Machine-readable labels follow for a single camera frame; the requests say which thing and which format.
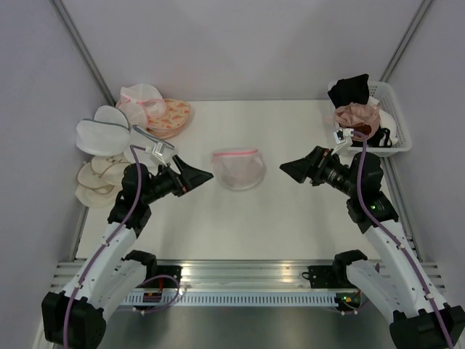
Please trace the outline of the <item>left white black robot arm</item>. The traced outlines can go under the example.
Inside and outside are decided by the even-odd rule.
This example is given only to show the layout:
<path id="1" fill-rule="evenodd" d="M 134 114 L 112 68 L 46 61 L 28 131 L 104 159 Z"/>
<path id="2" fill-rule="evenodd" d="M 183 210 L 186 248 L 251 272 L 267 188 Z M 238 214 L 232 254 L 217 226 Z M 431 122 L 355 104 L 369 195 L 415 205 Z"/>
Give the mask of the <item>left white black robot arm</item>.
<path id="1" fill-rule="evenodd" d="M 156 174 L 139 161 L 124 169 L 100 244 L 61 291 L 48 292 L 42 300 L 46 341 L 64 348 L 97 348 L 129 293 L 157 283 L 156 256 L 131 248 L 150 219 L 150 205 L 169 194 L 181 197 L 214 177 L 178 156 L 172 161 L 176 170 L 160 165 Z"/>

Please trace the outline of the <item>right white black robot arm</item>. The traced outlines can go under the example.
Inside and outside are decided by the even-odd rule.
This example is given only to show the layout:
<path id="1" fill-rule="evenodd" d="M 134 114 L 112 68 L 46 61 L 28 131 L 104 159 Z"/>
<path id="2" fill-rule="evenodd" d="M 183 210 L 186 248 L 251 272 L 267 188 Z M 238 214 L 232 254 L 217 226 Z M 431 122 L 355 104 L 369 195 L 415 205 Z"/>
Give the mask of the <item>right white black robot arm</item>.
<path id="1" fill-rule="evenodd" d="M 359 250 L 336 255 L 331 277 L 336 285 L 353 285 L 368 298 L 386 319 L 395 347 L 454 348 L 464 330 L 464 309 L 448 304 L 408 243 L 381 190 L 381 159 L 360 152 L 344 165 L 333 150 L 317 146 L 304 158 L 281 164 L 280 170 L 298 183 L 327 184 L 347 195 L 350 218 L 377 251 L 390 279 Z"/>

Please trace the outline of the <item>pink trimmed mesh laundry bag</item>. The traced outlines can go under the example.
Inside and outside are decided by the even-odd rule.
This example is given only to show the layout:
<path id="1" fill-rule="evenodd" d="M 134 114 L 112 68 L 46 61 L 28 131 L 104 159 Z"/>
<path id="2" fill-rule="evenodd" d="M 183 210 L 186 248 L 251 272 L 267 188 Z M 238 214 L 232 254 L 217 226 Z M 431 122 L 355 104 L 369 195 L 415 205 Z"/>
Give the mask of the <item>pink trimmed mesh laundry bag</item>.
<path id="1" fill-rule="evenodd" d="M 214 177 L 231 191 L 248 190 L 260 184 L 266 174 L 261 152 L 256 148 L 224 148 L 212 153 Z"/>

